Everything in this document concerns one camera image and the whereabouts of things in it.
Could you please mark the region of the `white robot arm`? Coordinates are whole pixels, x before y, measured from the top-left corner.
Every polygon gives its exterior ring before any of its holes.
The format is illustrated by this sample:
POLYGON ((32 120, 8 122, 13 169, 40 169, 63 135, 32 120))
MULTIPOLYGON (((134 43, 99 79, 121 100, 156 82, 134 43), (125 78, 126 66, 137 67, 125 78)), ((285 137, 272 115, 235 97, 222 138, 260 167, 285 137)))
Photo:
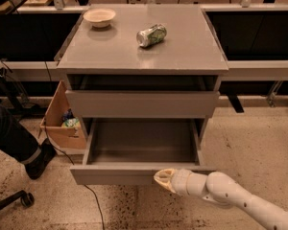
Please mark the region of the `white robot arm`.
POLYGON ((253 195, 222 172, 204 175, 185 169, 164 169, 154 175, 154 180, 180 196, 197 196, 219 206, 235 206, 266 230, 288 230, 287 211, 253 195))

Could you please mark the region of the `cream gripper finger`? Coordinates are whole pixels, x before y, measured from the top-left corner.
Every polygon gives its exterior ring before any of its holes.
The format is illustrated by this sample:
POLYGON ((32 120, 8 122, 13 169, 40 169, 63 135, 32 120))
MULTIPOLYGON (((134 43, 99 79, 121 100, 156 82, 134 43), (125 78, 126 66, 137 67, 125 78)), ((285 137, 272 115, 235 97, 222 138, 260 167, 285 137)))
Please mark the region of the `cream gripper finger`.
POLYGON ((171 181, 169 179, 161 179, 161 178, 156 178, 155 182, 160 185, 161 187, 163 187, 164 189, 172 192, 172 193, 176 193, 175 189, 173 188, 171 181))
POLYGON ((155 180, 169 180, 172 178, 175 172, 176 172, 176 169, 163 169, 163 170, 158 171, 154 175, 154 179, 155 180))

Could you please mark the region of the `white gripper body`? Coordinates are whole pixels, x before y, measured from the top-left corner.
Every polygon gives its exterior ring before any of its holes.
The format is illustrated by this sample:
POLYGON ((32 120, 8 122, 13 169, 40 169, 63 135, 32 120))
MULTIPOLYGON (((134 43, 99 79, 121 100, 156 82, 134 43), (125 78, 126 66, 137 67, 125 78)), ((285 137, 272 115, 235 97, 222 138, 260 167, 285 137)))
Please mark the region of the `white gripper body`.
POLYGON ((206 181, 206 175, 182 169, 174 172, 171 185, 174 192, 180 196, 204 197, 208 195, 206 181))

